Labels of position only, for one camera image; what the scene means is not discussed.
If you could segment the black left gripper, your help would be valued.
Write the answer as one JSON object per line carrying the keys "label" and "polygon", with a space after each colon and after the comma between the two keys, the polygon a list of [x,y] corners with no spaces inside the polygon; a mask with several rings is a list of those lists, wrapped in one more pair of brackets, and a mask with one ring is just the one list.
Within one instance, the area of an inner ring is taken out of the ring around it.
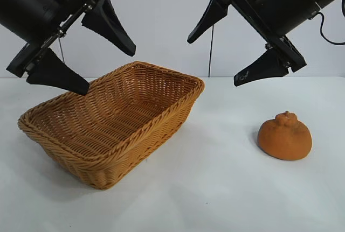
{"label": "black left gripper", "polygon": [[[136,45],[121,25],[111,0],[1,0],[1,25],[26,41],[7,67],[22,77],[27,65],[85,13],[82,26],[107,39],[132,57]],[[61,88],[86,95],[89,83],[48,48],[26,78],[31,85]]]}

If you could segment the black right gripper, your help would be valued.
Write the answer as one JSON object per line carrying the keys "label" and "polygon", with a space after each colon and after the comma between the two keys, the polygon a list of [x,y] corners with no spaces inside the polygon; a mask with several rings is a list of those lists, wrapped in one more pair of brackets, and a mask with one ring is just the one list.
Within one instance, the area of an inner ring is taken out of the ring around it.
{"label": "black right gripper", "polygon": [[230,5],[252,25],[270,46],[256,61],[237,73],[236,87],[249,82],[286,76],[306,66],[305,59],[289,42],[288,32],[314,17],[334,0],[210,0],[187,38],[192,44],[207,29],[227,16]]}

